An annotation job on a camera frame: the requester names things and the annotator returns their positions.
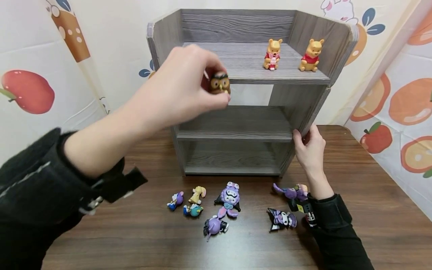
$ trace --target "gray wooden shelf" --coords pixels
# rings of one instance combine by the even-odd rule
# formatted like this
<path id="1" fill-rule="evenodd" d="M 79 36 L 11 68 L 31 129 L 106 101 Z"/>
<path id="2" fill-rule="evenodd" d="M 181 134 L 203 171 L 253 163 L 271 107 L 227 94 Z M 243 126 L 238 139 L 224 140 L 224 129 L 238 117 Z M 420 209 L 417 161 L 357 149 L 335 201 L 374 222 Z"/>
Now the gray wooden shelf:
<path id="1" fill-rule="evenodd" d="M 283 39 L 279 68 L 262 67 L 270 38 Z M 309 40 L 325 39 L 317 72 L 298 65 Z M 273 84 L 269 106 L 228 106 L 171 128 L 183 176 L 278 175 L 295 155 L 353 51 L 355 25 L 297 10 L 176 10 L 147 26 L 156 71 L 174 47 L 215 52 L 231 84 Z"/>
<path id="2" fill-rule="evenodd" d="M 185 173 L 191 175 L 279 175 L 269 143 L 200 141 L 185 150 Z"/>
<path id="3" fill-rule="evenodd" d="M 303 56 L 288 44 L 281 44 L 279 68 L 273 72 L 263 68 L 268 43 L 195 42 L 201 48 L 216 53 L 229 74 L 232 84 L 320 84 L 330 83 L 320 70 L 301 72 L 299 59 Z"/>
<path id="4" fill-rule="evenodd" d="M 228 106 L 181 124 L 178 140 L 292 140 L 292 128 L 282 108 L 276 106 Z"/>

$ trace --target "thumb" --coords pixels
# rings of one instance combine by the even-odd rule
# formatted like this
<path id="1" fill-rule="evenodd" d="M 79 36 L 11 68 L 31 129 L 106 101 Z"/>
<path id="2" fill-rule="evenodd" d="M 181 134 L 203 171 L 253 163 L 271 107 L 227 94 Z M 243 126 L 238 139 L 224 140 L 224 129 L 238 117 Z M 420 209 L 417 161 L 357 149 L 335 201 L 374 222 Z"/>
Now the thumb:
<path id="1" fill-rule="evenodd" d="M 295 129 L 293 131 L 292 138 L 294 140 L 294 145 L 296 146 L 296 148 L 302 149 L 305 147 L 305 145 L 303 144 L 303 141 L 302 141 L 302 135 L 300 134 L 300 132 L 298 130 Z"/>
<path id="2" fill-rule="evenodd" d="M 212 95 L 204 89 L 201 89 L 198 98 L 199 103 L 205 111 L 225 109 L 226 106 L 228 106 L 228 102 L 231 100 L 230 95 L 227 93 Z"/>

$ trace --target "red apple pattern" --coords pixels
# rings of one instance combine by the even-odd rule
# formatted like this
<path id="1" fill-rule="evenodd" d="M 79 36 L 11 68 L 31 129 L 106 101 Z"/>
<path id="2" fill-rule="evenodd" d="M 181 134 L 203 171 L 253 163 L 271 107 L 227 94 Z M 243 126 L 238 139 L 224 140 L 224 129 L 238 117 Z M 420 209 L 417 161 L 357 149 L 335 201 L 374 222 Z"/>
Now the red apple pattern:
<path id="1" fill-rule="evenodd" d="M 54 102 L 54 91 L 47 80 L 31 71 L 10 70 L 1 80 L 0 93 L 15 101 L 24 111 L 31 114 L 48 112 Z"/>
<path id="2" fill-rule="evenodd" d="M 365 133 L 360 143 L 371 154 L 381 153 L 393 142 L 390 129 L 381 122 L 376 122 L 369 130 L 365 130 Z"/>

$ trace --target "shelf board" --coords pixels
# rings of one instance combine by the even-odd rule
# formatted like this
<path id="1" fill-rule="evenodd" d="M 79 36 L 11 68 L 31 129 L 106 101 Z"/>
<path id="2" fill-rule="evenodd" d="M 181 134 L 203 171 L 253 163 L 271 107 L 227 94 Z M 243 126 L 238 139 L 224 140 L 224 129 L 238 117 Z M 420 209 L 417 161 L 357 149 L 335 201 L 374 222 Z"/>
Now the shelf board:
<path id="1" fill-rule="evenodd" d="M 276 106 L 228 106 L 181 124 L 178 140 L 253 140 L 290 142 L 292 128 Z"/>
<path id="2" fill-rule="evenodd" d="M 196 44 L 219 56 L 228 71 L 231 84 L 330 84 L 330 79 L 320 70 L 301 72 L 299 64 L 303 56 L 286 43 L 281 44 L 279 68 L 275 71 L 263 68 L 267 43 Z"/>
<path id="3" fill-rule="evenodd" d="M 184 170 L 187 175 L 279 175 L 270 143 L 190 142 Z"/>

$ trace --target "winnie the pooh figurine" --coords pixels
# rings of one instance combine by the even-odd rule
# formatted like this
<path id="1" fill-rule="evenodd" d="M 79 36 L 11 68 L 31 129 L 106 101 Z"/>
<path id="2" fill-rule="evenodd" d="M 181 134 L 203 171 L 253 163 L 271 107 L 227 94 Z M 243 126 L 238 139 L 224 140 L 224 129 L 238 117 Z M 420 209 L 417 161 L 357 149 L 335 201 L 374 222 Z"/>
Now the winnie the pooh figurine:
<path id="1" fill-rule="evenodd" d="M 278 68 L 278 63 L 280 60 L 280 45 L 282 43 L 282 39 L 273 40 L 269 39 L 269 44 L 267 45 L 267 53 L 264 57 L 263 67 L 266 70 L 275 70 Z"/>
<path id="2" fill-rule="evenodd" d="M 320 62 L 319 55 L 321 54 L 322 44 L 324 39 L 320 41 L 315 41 L 314 39 L 309 40 L 309 46 L 306 50 L 305 55 L 300 62 L 300 71 L 310 71 L 316 72 L 318 70 L 318 63 Z"/>

